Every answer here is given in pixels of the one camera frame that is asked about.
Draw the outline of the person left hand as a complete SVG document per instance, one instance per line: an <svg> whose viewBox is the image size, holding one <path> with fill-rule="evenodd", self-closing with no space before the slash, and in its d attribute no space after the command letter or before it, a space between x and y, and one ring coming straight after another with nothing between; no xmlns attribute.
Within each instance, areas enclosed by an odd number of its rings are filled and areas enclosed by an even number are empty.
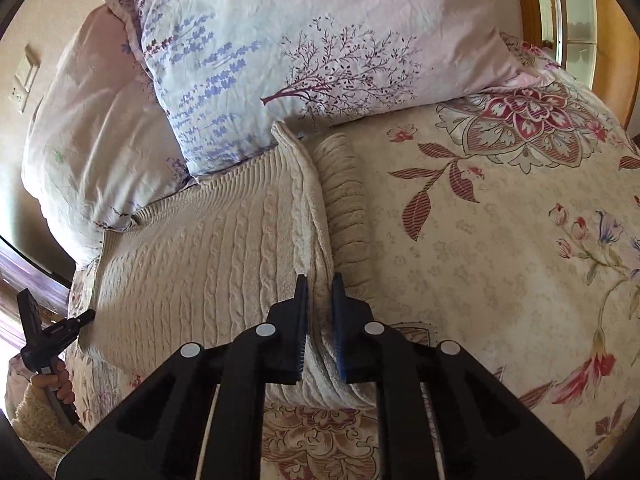
<svg viewBox="0 0 640 480"><path fill-rule="evenodd" d="M56 398L64 404L75 402L75 393L70 381L70 373L65 363L57 359L52 368L51 374L37 374L30 380L35 396L44 403L49 403L47 392L54 390Z"/></svg>

